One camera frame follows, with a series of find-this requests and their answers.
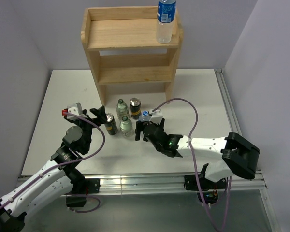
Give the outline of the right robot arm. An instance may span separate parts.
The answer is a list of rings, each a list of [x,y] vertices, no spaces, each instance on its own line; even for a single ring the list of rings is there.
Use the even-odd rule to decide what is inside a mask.
[[[170,157],[183,158],[195,155],[214,159],[205,164],[198,175],[202,187],[208,189],[220,180],[238,176],[243,179],[255,178],[260,150],[242,137],[230,132],[220,138],[188,138],[181,134],[167,134],[164,122],[137,121],[135,139],[150,142],[154,148]]]

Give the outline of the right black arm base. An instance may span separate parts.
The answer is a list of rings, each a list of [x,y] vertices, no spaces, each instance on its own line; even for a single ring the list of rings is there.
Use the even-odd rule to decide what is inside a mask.
[[[183,187],[187,191],[195,191],[197,192],[198,200],[203,204],[201,199],[201,194],[197,186],[196,176],[195,175],[185,175],[184,176],[184,185]],[[202,189],[203,197],[205,203],[208,205],[214,205],[219,203],[222,197],[224,197],[227,193],[228,178],[223,178],[218,182],[214,183],[205,178],[201,178],[199,180],[200,186]]]

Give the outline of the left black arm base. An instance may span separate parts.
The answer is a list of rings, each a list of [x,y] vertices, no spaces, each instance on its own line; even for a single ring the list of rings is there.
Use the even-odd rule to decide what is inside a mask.
[[[73,186],[71,192],[66,195],[66,206],[69,210],[75,211],[77,213],[87,213],[98,209],[101,205],[101,201],[96,196],[91,194],[99,193],[100,189],[100,179],[98,178],[85,178],[82,182],[77,183]],[[89,199],[94,199],[97,201],[97,206],[91,210],[76,210],[76,208],[83,208]]]

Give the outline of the blue label water bottle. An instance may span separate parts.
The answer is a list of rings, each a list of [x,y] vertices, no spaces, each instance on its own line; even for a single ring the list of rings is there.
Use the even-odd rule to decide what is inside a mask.
[[[156,40],[167,44],[171,41],[176,12],[176,0],[159,0],[157,10]]]

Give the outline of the black can yellow label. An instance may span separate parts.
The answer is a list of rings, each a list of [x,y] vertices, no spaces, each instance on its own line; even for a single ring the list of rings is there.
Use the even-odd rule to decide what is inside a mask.
[[[130,99],[130,114],[132,119],[139,119],[139,116],[141,115],[141,101],[139,98]]]

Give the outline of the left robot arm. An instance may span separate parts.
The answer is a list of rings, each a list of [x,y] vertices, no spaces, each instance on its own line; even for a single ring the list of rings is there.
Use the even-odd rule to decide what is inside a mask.
[[[72,123],[62,139],[61,146],[50,160],[25,183],[0,197],[0,232],[19,232],[25,221],[56,198],[66,195],[67,207],[75,211],[83,207],[93,187],[99,191],[99,180],[90,184],[76,166],[89,159],[92,130],[107,123],[105,107],[92,108],[90,118],[81,104],[75,103],[62,110],[65,120]]]

